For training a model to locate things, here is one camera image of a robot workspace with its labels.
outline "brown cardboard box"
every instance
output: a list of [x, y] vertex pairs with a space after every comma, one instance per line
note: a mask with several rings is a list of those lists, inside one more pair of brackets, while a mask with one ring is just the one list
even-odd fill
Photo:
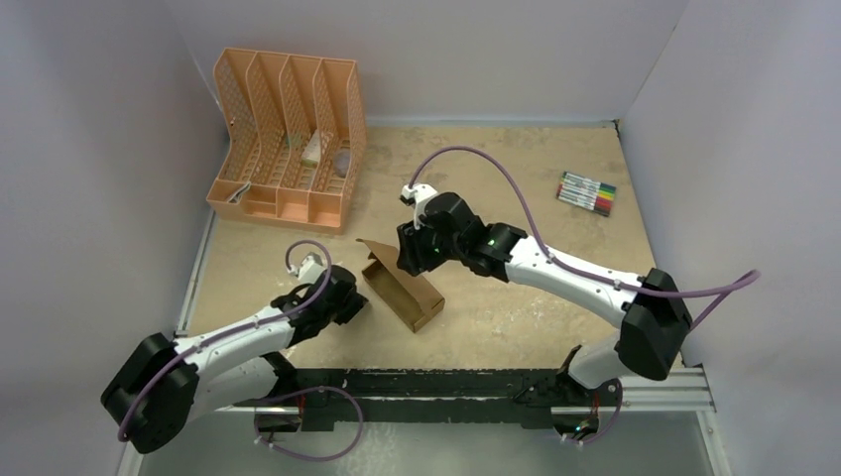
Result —
[[368, 258], [374, 260], [362, 270], [365, 282], [412, 332], [421, 330], [444, 309], [444, 296], [426, 278], [413, 277], [397, 267], [397, 248], [361, 238], [356, 241], [368, 246]]

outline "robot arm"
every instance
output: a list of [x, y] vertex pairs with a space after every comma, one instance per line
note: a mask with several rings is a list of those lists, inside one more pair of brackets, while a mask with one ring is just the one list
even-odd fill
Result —
[[[329, 283], [311, 305], [289, 319], [270, 323], [261, 323], [261, 319], [308, 299], [320, 286], [325, 271], [317, 255], [307, 255], [297, 271], [300, 285], [251, 316], [195, 337], [170, 340], [161, 333], [147, 337], [103, 392], [102, 405], [119, 423], [153, 376], [187, 349], [199, 348], [155, 385], [132, 416], [129, 440], [140, 453], [149, 453], [172, 440], [189, 421], [208, 412], [298, 390], [293, 379], [295, 368], [278, 351], [315, 337], [330, 322], [349, 322], [367, 302], [356, 291], [356, 278], [333, 265]], [[305, 295], [299, 297], [304, 289]], [[196, 346], [244, 322], [253, 322], [253, 330]]]
[[[593, 346], [576, 347], [563, 373], [586, 389], [624, 375], [664, 380], [689, 332], [691, 318], [682, 299], [655, 298], [620, 290], [553, 264], [526, 231], [485, 224], [456, 193], [438, 193], [428, 184], [404, 186], [401, 201], [414, 219], [398, 227], [398, 267], [410, 275], [458, 260], [473, 273], [505, 283], [538, 288], [574, 302], [607, 320], [618, 331]], [[610, 280], [639, 281], [644, 288], [677, 291], [671, 277], [652, 269], [645, 277], [610, 270], [549, 248], [574, 268]]]

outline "purple cable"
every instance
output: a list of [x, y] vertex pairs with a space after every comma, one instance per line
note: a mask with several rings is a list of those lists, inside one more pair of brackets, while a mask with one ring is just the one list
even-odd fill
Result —
[[334, 459], [339, 459], [342, 456], [344, 456], [345, 454], [349, 453], [354, 447], [356, 447], [356, 445], [359, 443], [359, 440], [362, 438], [362, 427], [363, 427], [363, 422], [365, 421], [365, 419], [362, 416], [362, 408], [359, 407], [359, 402], [357, 402], [356, 399], [351, 397], [350, 394], [343, 391], [342, 389], [339, 389], [339, 388], [336, 388], [336, 387], [326, 387], [326, 386], [312, 387], [312, 388], [309, 388], [309, 389], [298, 390], [297, 392], [292, 392], [291, 394], [281, 395], [279, 397], [272, 397], [270, 399], [262, 399], [262, 400], [259, 400], [258, 402], [261, 402], [261, 403], [264, 403], [264, 404], [279, 403], [279, 402], [282, 402], [286, 399], [291, 399], [291, 398], [297, 397], [299, 395], [311, 394], [312, 392], [323, 392], [325, 390], [328, 391], [328, 392], [335, 392], [336, 394], [339, 394], [342, 397], [344, 397], [345, 399], [349, 400], [350, 403], [353, 405], [353, 409], [356, 410], [357, 416], [359, 417], [359, 425], [356, 428], [356, 435], [353, 437], [353, 441], [351, 441], [350, 444], [347, 445], [347, 447], [345, 447], [344, 449], [342, 449], [338, 453], [331, 454], [329, 456], [310, 456], [308, 454], [302, 454], [302, 453], [292, 451], [290, 449], [283, 448], [281, 446], [278, 446], [275, 443], [270, 442], [269, 440], [264, 438], [262, 434], [260, 434], [260, 428], [257, 425], [257, 417], [255, 416], [254, 417], [254, 432], [257, 433], [257, 437], [260, 440], [260, 442], [263, 443], [265, 446], [267, 446], [271, 449], [274, 449], [275, 451], [278, 451], [279, 453], [283, 453], [283, 454], [286, 454], [287, 456], [291, 456], [292, 458], [300, 459], [300, 460], [303, 460], [303, 461], [309, 461], [309, 462], [312, 462], [312, 463], [323, 463], [323, 462], [327, 462], [327, 461], [332, 461]]
[[610, 415], [610, 419], [607, 420], [607, 423], [605, 423], [604, 428], [600, 428], [599, 431], [593, 435], [593, 437], [588, 438], [586, 440], [582, 439], [581, 442], [583, 444], [590, 444], [594, 442], [595, 440], [604, 436], [607, 430], [613, 427], [614, 423], [616, 423], [616, 418], [619, 417], [619, 409], [622, 407], [622, 394], [622, 382], [620, 382], [619, 379], [616, 379], [616, 409], [613, 410], [613, 414]]
[[609, 278], [605, 278], [603, 276], [599, 276], [594, 273], [579, 270], [577, 268], [569, 266], [566, 263], [555, 258], [554, 255], [552, 255], [549, 252], [548, 247], [541, 238], [541, 233], [538, 231], [538, 226], [535, 224], [535, 218], [532, 216], [532, 212], [529, 210], [529, 205], [526, 203], [526, 199], [523, 197], [523, 193], [520, 191], [520, 188], [514, 182], [514, 178], [511, 177], [511, 174], [509, 174], [508, 171], [505, 170], [502, 164], [500, 164], [493, 157], [489, 156], [487, 153], [469, 146], [449, 146], [440, 149], [420, 163], [418, 168], [415, 169], [415, 173], [412, 174], [412, 178], [409, 180], [409, 186], [413, 186], [415, 184], [415, 181], [418, 179], [418, 176], [421, 174], [423, 168], [425, 168], [426, 165], [432, 161], [432, 159], [449, 151], [463, 151], [475, 154], [493, 164], [494, 167], [496, 167], [497, 170], [500, 171], [500, 173], [502, 173], [503, 176], [505, 176], [505, 179], [511, 185], [511, 188], [514, 190], [514, 193], [517, 195], [517, 199], [520, 201], [520, 205], [523, 207], [523, 212], [526, 214], [526, 219], [529, 221], [529, 227], [532, 229], [532, 234], [535, 236], [535, 241], [538, 243], [538, 246], [541, 248], [541, 251], [543, 251], [543, 254], [546, 255], [547, 258], [551, 259], [553, 263], [560, 266], [564, 271], [567, 271], [574, 275], [578, 275], [588, 280], [592, 280], [605, 285], [615, 286], [622, 290], [633, 291], [635, 293], [651, 296], [654, 298], [708, 298], [711, 296], [717, 296], [717, 298], [713, 302], [707, 305], [706, 308], [702, 310], [700, 314], [698, 314], [698, 317], [690, 325], [690, 329], [694, 329], [695, 327], [697, 327], [698, 324], [700, 324], [707, 317], [707, 315], [709, 315], [710, 312], [712, 312], [713, 309], [715, 309], [718, 306], [718, 304], [720, 304], [721, 301], [724, 300], [724, 298], [730, 295], [730, 293], [732, 293], [733, 291], [738, 291], [741, 288], [752, 284], [760, 277], [759, 270], [751, 270], [747, 274], [736, 280], [732, 285], [699, 291], [657, 291], [649, 290], [639, 286], [629, 285], [628, 283], [614, 281]]
[[[300, 310], [304, 309], [308, 305], [312, 304], [316, 299], [318, 299], [318, 297], [321, 295], [321, 293], [323, 293], [324, 289], [327, 287], [327, 283], [329, 283], [329, 281], [330, 281], [330, 272], [331, 272], [333, 262], [330, 259], [330, 252], [327, 251], [327, 248], [324, 247], [324, 245], [322, 245], [321, 243], [318, 243], [317, 241], [314, 241], [314, 240], [300, 240], [300, 241], [296, 241], [295, 243], [293, 243], [287, 249], [287, 254], [286, 254], [286, 257], [285, 257], [287, 269], [290, 269], [292, 267], [292, 265], [290, 264], [290, 254], [292, 253], [292, 250], [294, 250], [294, 248], [296, 248], [300, 245], [314, 245], [319, 250], [321, 250], [321, 253], [324, 254], [324, 258], [327, 261], [327, 270], [325, 272], [324, 279], [321, 280], [321, 286], [319, 286], [318, 289], [315, 290], [315, 293], [313, 293], [312, 296], [309, 297], [309, 299], [305, 300], [300, 305], [298, 305], [296, 307], [293, 307], [292, 309], [290, 309], [286, 312], [281, 312], [278, 315], [273, 315], [273, 316], [270, 316], [270, 317], [265, 317], [263, 319], [260, 319], [259, 323], [265, 324], [265, 323], [276, 322], [278, 320], [286, 318], [290, 314], [294, 314], [296, 312], [299, 312]], [[194, 346], [184, 350], [181, 354], [177, 355], [176, 358], [174, 358], [173, 360], [168, 362], [167, 365], [165, 365], [160, 371], [158, 371], [157, 374], [155, 374], [154, 377], [152, 377], [149, 380], [149, 382], [146, 384], [146, 386], [144, 386], [143, 389], [140, 391], [140, 393], [137, 394], [137, 397], [135, 397], [134, 402], [132, 402], [131, 406], [129, 407], [129, 410], [126, 412], [126, 415], [123, 416], [123, 420], [120, 422], [120, 428], [119, 428], [118, 433], [117, 433], [117, 439], [119, 439], [122, 442], [126, 442], [126, 441], [129, 440], [129, 437], [128, 437], [129, 421], [131, 421], [131, 418], [134, 416], [134, 413], [137, 411], [137, 407], [142, 402], [144, 402], [144, 400], [146, 399], [146, 396], [149, 395], [149, 392], [152, 390], [152, 388], [155, 387], [155, 384], [160, 382], [161, 379], [163, 379], [164, 376], [167, 375], [173, 369], [173, 367], [175, 367], [178, 363], [182, 362], [184, 359], [186, 359], [190, 355], [200, 351], [201, 349], [203, 349], [204, 347], [206, 347], [210, 344], [218, 342], [219, 340], [224, 339], [226, 337], [230, 337], [231, 335], [238, 334], [238, 333], [240, 333], [244, 330], [253, 330], [253, 329], [254, 329], [254, 321], [251, 321], [251, 320], [244, 323], [244, 324], [240, 324], [240, 325], [237, 325], [235, 327], [231, 327], [228, 330], [225, 330], [223, 332], [219, 332], [218, 334], [215, 334], [215, 335], [213, 335], [213, 336], [211, 336], [207, 339], [202, 340], [198, 345], [194, 345]]]

